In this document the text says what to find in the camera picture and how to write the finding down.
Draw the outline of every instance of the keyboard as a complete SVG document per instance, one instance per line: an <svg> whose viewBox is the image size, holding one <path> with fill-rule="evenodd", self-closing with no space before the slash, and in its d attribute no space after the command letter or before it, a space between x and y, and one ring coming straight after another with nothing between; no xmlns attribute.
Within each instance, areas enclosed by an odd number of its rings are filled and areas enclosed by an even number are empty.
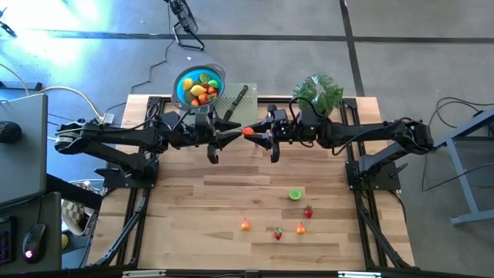
<svg viewBox="0 0 494 278"><path fill-rule="evenodd" d="M0 218L0 265L14 261L14 227L15 219L12 216Z"/></svg>

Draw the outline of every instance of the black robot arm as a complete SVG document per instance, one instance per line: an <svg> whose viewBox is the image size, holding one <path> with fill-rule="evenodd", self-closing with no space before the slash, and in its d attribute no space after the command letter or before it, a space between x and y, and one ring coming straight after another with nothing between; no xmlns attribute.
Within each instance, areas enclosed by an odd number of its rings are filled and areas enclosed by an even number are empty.
<svg viewBox="0 0 494 278"><path fill-rule="evenodd" d="M182 116L176 112L156 114L149 115L147 126L142 130L138 130L137 127L102 126L83 119L62 124L57 130L55 149L61 154L89 154L117 165L118 168L96 170L105 178L119 175L142 180L156 174L157 161L154 158L146 158L144 154L127 154L106 144L138 146L143 149L144 153L150 154L161 154L168 149L169 145L180 149L207 144L208 159L216 164L218 163L216 150L221 150L241 135L239 131L223 133L222 131L240 127L240 124L221 119L213 108L206 113L197 112L193 124L184 123L188 112ZM130 181L129 187L132 188L132 184L133 182Z"/></svg>
<svg viewBox="0 0 494 278"><path fill-rule="evenodd" d="M323 148L333 149L333 154L335 147L346 147L352 141L396 142L377 154L362 156L359 163L361 175L379 171L406 154L427 154L433 146L428 126L420 121L401 118L379 124L347 126L332 122L312 106L303 108L294 120L289 120L284 109L278 110L275 105L269 105L267 116L249 127L255 134L245 135L245 139L271 149L273 163L279 160L279 142L292 144L298 141L306 145L315 141Z"/></svg>

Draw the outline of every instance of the leaf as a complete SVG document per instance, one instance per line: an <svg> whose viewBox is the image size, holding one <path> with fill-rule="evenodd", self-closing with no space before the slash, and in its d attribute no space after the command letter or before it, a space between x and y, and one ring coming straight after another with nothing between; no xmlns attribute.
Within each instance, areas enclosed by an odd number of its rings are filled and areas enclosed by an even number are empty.
<svg viewBox="0 0 494 278"><path fill-rule="evenodd" d="M334 107L341 107L343 100L343 88L333 82L330 76L313 74L295 86L293 96L308 99L316 109L329 114ZM306 101L299 101L300 109L308 105Z"/></svg>

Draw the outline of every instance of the knife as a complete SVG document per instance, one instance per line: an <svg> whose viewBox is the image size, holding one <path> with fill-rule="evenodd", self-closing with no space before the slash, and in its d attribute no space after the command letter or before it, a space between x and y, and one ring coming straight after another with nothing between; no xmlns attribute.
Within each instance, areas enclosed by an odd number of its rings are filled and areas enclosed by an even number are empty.
<svg viewBox="0 0 494 278"><path fill-rule="evenodd" d="M237 99L234 102L232 102L232 105L230 106L230 109L228 109L226 111L225 116L223 117L223 120L230 120L230 118L233 115L233 110L235 110L235 108L237 107L237 105L239 105L240 100L242 100L242 98L244 97L244 95L245 95L245 93L247 92L248 89L249 89L249 86L244 85L244 87L240 91L239 95L237 96Z"/></svg>

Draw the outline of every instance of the wooden plank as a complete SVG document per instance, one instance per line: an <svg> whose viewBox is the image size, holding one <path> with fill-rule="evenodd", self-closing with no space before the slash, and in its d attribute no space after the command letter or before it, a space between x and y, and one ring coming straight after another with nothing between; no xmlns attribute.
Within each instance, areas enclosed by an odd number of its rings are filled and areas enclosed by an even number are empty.
<svg viewBox="0 0 494 278"><path fill-rule="evenodd" d="M130 95L123 123L144 119L147 95ZM377 100L357 98L360 121L381 121ZM286 105L277 104L278 108ZM260 104L258 118L266 115ZM174 109L167 105L166 110ZM340 121L335 110L331 119ZM366 143L368 153L386 142ZM126 152L135 147L119 146ZM353 193L347 190L344 153L334 157L320 147L283 144L277 164L269 152L238 139L219 151L219 164L210 164L205 146L170 149L162 154L155 189L151 192L140 251L140 268L222 270L362 270L364 258ZM288 191L298 188L303 199L293 202ZM89 263L101 257L121 230L128 190L119 189L103 201ZM413 264L400 204L388 192L376 192L383 233ZM303 208L312 205L306 219ZM242 220L251 224L240 231ZM297 235L303 222L305 235ZM284 233L276 241L273 231ZM134 232L127 248L129 259ZM377 261L374 237L371 252Z"/></svg>

